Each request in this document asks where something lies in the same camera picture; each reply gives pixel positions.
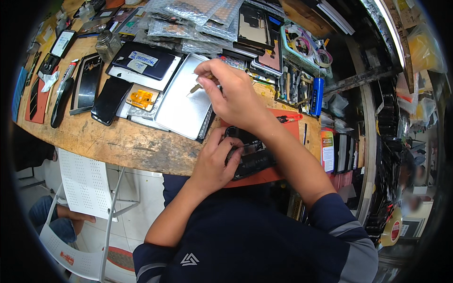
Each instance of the hand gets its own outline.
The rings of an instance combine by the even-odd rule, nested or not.
[[[259,100],[250,76],[244,71],[213,59],[199,64],[194,72],[198,75],[197,82],[209,95],[214,112],[225,122],[256,135],[259,125],[266,124],[267,119],[275,120]],[[211,74],[216,80],[206,78]]]
[[[240,139],[226,137],[226,127],[216,128],[211,132],[206,145],[198,155],[197,164],[192,176],[187,180],[192,189],[198,190],[202,197],[223,188],[234,177],[234,173],[244,152]],[[233,146],[239,147],[225,166],[225,159]]]

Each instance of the silver metal tray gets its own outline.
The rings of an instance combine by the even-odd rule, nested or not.
[[[197,84],[198,75],[193,71],[201,62],[207,60],[209,59],[194,53],[186,57],[157,109],[154,117],[157,124],[186,138],[197,139],[211,101],[201,88],[189,93]]]

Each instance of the chair backrest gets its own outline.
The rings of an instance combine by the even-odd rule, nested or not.
[[[108,219],[112,198],[106,164],[63,149],[58,159],[69,209]]]
[[[104,251],[84,253],[73,249],[58,238],[48,224],[44,224],[39,239],[52,257],[67,270],[83,278],[103,281],[100,277]]]

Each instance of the left hand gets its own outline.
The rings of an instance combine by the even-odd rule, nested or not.
[[[226,127],[211,132],[206,145],[198,155],[197,164],[187,182],[191,188],[207,197],[223,188],[234,177],[234,173],[244,152],[244,144],[238,138],[223,138]],[[239,147],[225,166],[225,159],[233,146]]]

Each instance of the blue power bank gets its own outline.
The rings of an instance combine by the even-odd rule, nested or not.
[[[313,93],[310,107],[310,114],[321,115],[321,106],[323,105],[324,80],[321,78],[313,79]]]

